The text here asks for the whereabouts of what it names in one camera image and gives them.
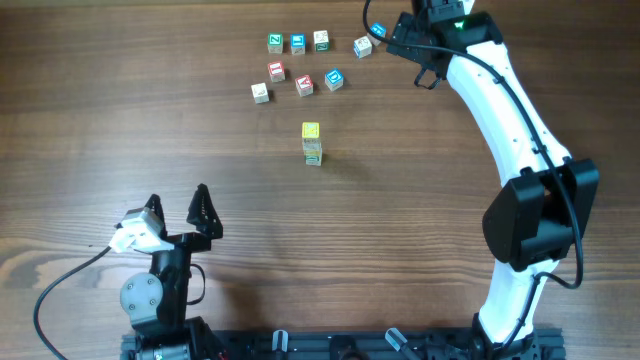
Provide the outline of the yellow top block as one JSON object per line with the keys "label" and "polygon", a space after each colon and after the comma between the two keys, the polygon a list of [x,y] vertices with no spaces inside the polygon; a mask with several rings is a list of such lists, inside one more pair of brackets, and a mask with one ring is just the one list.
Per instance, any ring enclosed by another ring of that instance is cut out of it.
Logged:
{"label": "yellow top block", "polygon": [[320,138],[320,125],[318,122],[302,123],[302,139],[317,140]]}

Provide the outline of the white block teal side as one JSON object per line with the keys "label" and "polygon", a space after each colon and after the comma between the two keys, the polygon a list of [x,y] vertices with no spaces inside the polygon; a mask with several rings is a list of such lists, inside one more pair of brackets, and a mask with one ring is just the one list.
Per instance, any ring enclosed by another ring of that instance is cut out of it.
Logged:
{"label": "white block teal side", "polygon": [[305,155],[306,163],[321,163],[322,155]]}

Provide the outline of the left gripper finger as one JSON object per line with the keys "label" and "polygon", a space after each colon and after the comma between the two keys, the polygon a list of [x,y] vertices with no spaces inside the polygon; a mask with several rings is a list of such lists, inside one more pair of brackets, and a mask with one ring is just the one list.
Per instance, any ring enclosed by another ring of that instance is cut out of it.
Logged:
{"label": "left gripper finger", "polygon": [[186,221],[209,239],[223,237],[223,225],[213,206],[209,189],[203,183],[197,186],[188,208]]}
{"label": "left gripper finger", "polygon": [[167,234],[166,223],[165,223],[164,211],[162,208],[160,196],[157,194],[152,194],[147,200],[145,207],[149,208],[159,219],[162,225],[159,234],[166,235]]}

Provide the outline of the yellow sided picture block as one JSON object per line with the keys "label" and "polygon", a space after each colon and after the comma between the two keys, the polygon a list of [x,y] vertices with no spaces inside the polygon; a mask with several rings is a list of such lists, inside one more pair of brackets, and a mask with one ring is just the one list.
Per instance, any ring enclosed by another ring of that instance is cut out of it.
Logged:
{"label": "yellow sided picture block", "polygon": [[322,155],[322,149],[304,149],[304,155],[305,156],[321,156]]}

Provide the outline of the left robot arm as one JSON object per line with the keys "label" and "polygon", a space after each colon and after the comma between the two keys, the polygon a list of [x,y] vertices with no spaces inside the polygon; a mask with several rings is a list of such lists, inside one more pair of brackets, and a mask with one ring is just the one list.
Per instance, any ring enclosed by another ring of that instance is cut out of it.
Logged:
{"label": "left robot arm", "polygon": [[123,360],[225,359],[227,351],[203,318],[186,317],[186,308],[203,300],[188,298],[192,255],[211,249],[223,237],[223,225],[208,187],[197,186],[188,208],[193,232],[167,233],[160,197],[152,195],[145,206],[128,211],[116,225],[110,246],[118,253],[128,249],[151,256],[147,272],[130,277],[120,291],[120,304],[129,316],[132,335],[122,338]]}

